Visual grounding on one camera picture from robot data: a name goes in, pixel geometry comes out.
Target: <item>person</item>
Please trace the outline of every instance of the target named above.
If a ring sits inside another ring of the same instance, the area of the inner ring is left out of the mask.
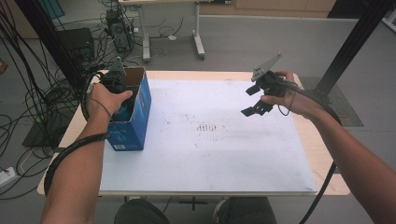
[[[294,81],[292,72],[281,71],[276,74]],[[94,100],[88,103],[90,118],[78,139],[105,133],[111,115],[118,111],[121,102],[130,96],[129,91],[113,94],[103,85],[95,84],[91,92],[91,98]],[[396,223],[396,174],[391,168],[311,99],[288,91],[284,97],[264,95],[261,100],[271,105],[283,105],[291,112],[311,120],[351,192],[373,222]],[[41,223],[94,222],[103,152],[104,141],[94,142],[77,149],[61,162],[49,189]],[[151,223],[168,221],[161,217],[158,222]]]

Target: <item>power strip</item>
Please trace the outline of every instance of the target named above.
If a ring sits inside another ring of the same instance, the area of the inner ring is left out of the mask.
[[[15,175],[14,168],[9,167],[7,170],[7,173],[5,171],[0,173],[0,188],[18,178],[18,176]]]

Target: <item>table leg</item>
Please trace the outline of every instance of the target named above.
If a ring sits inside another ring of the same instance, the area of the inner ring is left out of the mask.
[[[194,37],[195,45],[197,47],[198,55],[205,58],[204,46],[199,36],[199,3],[195,3],[195,30],[192,31],[192,36]]]
[[[141,5],[136,6],[137,13],[139,14],[140,18],[140,29],[142,29],[143,33],[143,62],[147,63],[150,59],[149,56],[149,34],[146,31],[146,26],[145,26],[145,15],[144,11]]]

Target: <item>forearm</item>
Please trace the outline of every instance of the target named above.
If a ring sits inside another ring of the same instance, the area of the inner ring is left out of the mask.
[[[395,222],[396,174],[329,114],[311,118],[341,175],[374,222]]]
[[[106,133],[107,120],[108,114],[106,117],[90,118],[78,139]],[[42,222],[93,222],[102,176],[103,152],[104,141],[93,142],[78,148],[60,163],[49,189]]]

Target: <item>blue box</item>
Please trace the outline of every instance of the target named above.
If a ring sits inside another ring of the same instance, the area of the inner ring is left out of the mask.
[[[108,142],[116,151],[143,150],[151,106],[149,82],[144,67],[128,67],[125,68],[125,73],[124,84],[127,87],[139,87],[134,102],[134,111],[129,121],[110,122],[107,131],[111,137]]]

